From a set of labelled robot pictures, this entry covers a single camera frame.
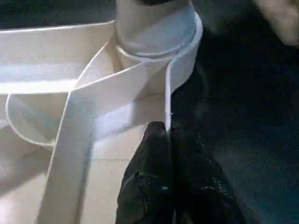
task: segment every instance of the white plastic container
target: white plastic container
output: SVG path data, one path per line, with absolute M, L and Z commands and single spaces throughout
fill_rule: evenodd
M 114 223 L 146 125 L 170 127 L 171 93 L 192 73 L 193 19 L 192 39 L 159 58 L 126 52 L 113 22 L 0 32 L 0 223 Z

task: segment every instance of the dark background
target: dark background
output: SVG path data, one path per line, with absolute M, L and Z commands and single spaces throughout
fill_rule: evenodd
M 248 223 L 299 220 L 299 55 L 250 0 L 197 0 L 205 27 L 173 120 L 201 132 Z M 0 0 L 0 29 L 109 21 L 112 0 Z M 203 97 L 203 77 L 209 93 Z

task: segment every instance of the hand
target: hand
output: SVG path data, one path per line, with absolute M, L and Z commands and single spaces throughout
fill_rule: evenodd
M 254 0 L 281 41 L 299 46 L 299 0 Z

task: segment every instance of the white tray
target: white tray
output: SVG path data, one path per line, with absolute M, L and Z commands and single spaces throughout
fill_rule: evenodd
M 110 224 L 146 125 L 171 120 L 202 25 L 174 55 L 124 52 L 114 22 L 0 32 L 0 223 Z

